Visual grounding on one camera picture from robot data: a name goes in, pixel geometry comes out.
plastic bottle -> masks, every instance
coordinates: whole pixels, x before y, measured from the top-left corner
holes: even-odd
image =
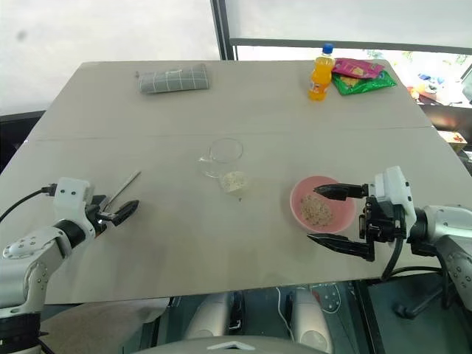
[[[311,73],[310,89],[308,90],[308,96],[312,100],[323,101],[326,97],[327,87],[331,82],[331,70],[334,67],[332,52],[333,45],[326,43],[323,46],[322,56],[315,60],[315,69]]]

